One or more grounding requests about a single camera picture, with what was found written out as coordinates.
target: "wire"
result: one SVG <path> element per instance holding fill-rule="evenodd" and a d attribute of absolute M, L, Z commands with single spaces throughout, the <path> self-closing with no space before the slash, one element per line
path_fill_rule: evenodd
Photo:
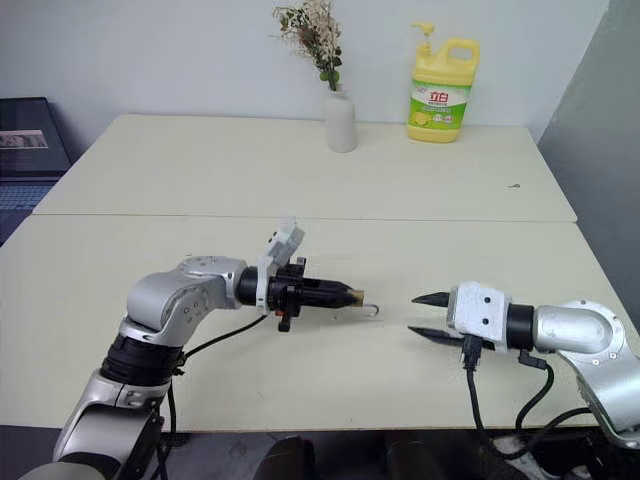
<path fill-rule="evenodd" d="M 542 438 L 547 433 L 549 433 L 554 427 L 556 427 L 557 425 L 561 424 L 565 420 L 567 420 L 567 419 L 569 419 L 571 417 L 575 417 L 576 415 L 582 415 L 582 414 L 586 414 L 586 413 L 591 413 L 591 410 L 589 410 L 588 408 L 575 408 L 573 410 L 569 410 L 568 412 L 562 413 L 562 414 L 558 415 L 556 418 L 554 418 L 553 420 L 551 420 L 543 428 L 538 430 L 533 435 L 533 437 L 531 437 L 531 440 L 529 440 L 529 442 L 527 442 L 527 444 L 524 447 L 522 447 L 520 450 L 518 450 L 516 452 L 513 452 L 513 453 L 504 453 L 504 452 L 498 450 L 498 448 L 493 443 L 493 440 L 491 440 L 491 437 L 489 436 L 489 434 L 485 430 L 484 425 L 482 424 L 482 418 L 480 417 L 480 406 L 478 405 L 478 393 L 476 392 L 476 385 L 475 385 L 475 382 L 473 380 L 473 373 L 474 372 L 473 372 L 472 369 L 468 369 L 467 370 L 467 384 L 469 385 L 469 395 L 471 396 L 471 409 L 473 410 L 473 420 L 474 420 L 474 422 L 476 424 L 476 429 L 478 430 L 478 433 L 480 434 L 480 440 L 482 440 L 482 443 L 485 444 L 485 446 L 489 449 L 489 451 L 491 453 L 493 453 L 494 455 L 496 455 L 497 457 L 500 457 L 500 458 L 502 458 L 504 460 L 513 460 L 513 459 L 519 458 L 522 455 L 524 455 L 525 453 L 529 452 L 534 446 L 536 446 L 540 442 L 540 440 L 542 440 Z"/>
<path fill-rule="evenodd" d="M 547 371 L 547 382 L 540 389 L 540 391 L 536 393 L 533 398 L 525 404 L 524 407 L 522 407 L 522 410 L 520 410 L 518 416 L 516 417 L 516 431 L 518 433 L 522 432 L 522 422 L 524 422 L 524 417 L 527 416 L 531 409 L 535 407 L 540 402 L 540 400 L 542 400 L 544 396 L 549 393 L 551 387 L 553 387 L 553 380 L 555 378 L 555 375 L 553 374 L 553 368 L 551 368 L 551 365 L 547 364 L 545 366 L 545 370 Z"/>
<path fill-rule="evenodd" d="M 186 361 L 192 355 L 195 355 L 196 353 L 201 352 L 202 350 L 204 350 L 207 347 L 210 347 L 211 345 L 214 345 L 218 342 L 221 342 L 222 340 L 226 340 L 227 338 L 231 338 L 235 335 L 238 335 L 239 333 L 249 330 L 252 327 L 255 327 L 267 317 L 268 315 L 262 315 L 258 317 L 256 320 L 254 320 L 253 322 L 245 325 L 244 327 L 238 328 L 237 330 L 234 330 L 229 333 L 225 333 L 224 335 L 220 335 L 219 337 L 216 337 L 212 340 L 209 340 L 208 342 L 198 345 L 193 350 L 189 350 L 187 353 L 185 353 L 183 356 L 183 360 Z M 167 475 L 166 462 L 167 462 L 167 459 L 169 458 L 169 454 L 171 453 L 171 449 L 173 448 L 173 444 L 175 442 L 176 428 L 177 428 L 176 401 L 173 395 L 173 382 L 171 382 L 171 384 L 169 385 L 169 390 L 167 391 L 167 401 L 169 402 L 169 417 L 171 422 L 169 439 L 167 441 L 167 445 L 164 451 L 162 450 L 160 445 L 158 445 L 158 449 L 157 449 L 158 466 L 154 470 L 153 474 L 149 477 L 149 480 L 157 480 L 158 477 L 160 477 L 162 480 L 168 480 L 166 476 Z"/>
<path fill-rule="evenodd" d="M 249 323 L 248 325 L 245 325 L 244 327 L 241 327 L 237 330 L 234 330 L 233 332 L 229 332 L 229 333 L 225 333 L 224 335 L 220 335 L 219 337 L 214 338 L 213 340 L 209 340 L 208 342 L 204 342 L 202 345 L 198 345 L 196 348 L 194 348 L 193 350 L 189 350 L 187 353 L 184 354 L 184 359 L 186 360 L 187 358 L 191 357 L 192 355 L 195 355 L 196 353 L 204 350 L 207 347 L 210 347 L 211 345 L 221 342 L 222 340 L 226 340 L 227 338 L 233 337 L 235 335 L 238 335 L 239 333 L 242 333 L 246 330 L 249 330 L 252 327 L 255 327 L 256 325 L 258 325 L 260 322 L 262 322 L 265 318 L 267 318 L 268 315 L 262 315 L 261 317 L 258 317 L 256 320 L 254 320 L 253 322 Z"/>

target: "small hook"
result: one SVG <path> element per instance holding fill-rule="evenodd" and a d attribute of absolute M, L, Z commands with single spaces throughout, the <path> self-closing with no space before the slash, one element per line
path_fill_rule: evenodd
<path fill-rule="evenodd" d="M 364 305 L 362 305 L 362 308 L 370 308 L 373 310 L 370 313 L 363 313 L 365 317 L 375 317 L 376 315 L 378 315 L 378 313 L 380 313 L 380 307 L 375 303 L 365 303 Z"/>

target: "yellow bottle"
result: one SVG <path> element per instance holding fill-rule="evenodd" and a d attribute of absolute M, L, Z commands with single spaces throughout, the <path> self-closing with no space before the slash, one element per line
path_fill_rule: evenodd
<path fill-rule="evenodd" d="M 411 26 L 421 28 L 426 38 L 434 30 L 431 23 Z M 454 48 L 470 50 L 471 58 L 452 57 Z M 450 38 L 436 54 L 431 54 L 428 41 L 418 47 L 407 121 L 409 137 L 442 143 L 458 137 L 479 59 L 480 46 L 466 38 Z"/>

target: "white vase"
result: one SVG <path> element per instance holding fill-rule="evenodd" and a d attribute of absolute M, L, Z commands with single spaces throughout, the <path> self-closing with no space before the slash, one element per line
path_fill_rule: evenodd
<path fill-rule="evenodd" d="M 336 92 L 329 90 L 324 102 L 324 126 L 331 150 L 346 153 L 356 148 L 356 108 L 340 85 Z"/>

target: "bottle label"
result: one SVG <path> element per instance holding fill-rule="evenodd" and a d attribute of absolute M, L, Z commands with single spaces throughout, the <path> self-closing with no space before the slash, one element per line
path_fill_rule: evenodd
<path fill-rule="evenodd" d="M 409 125 L 432 130 L 457 130 L 462 125 L 471 86 L 413 81 Z"/>

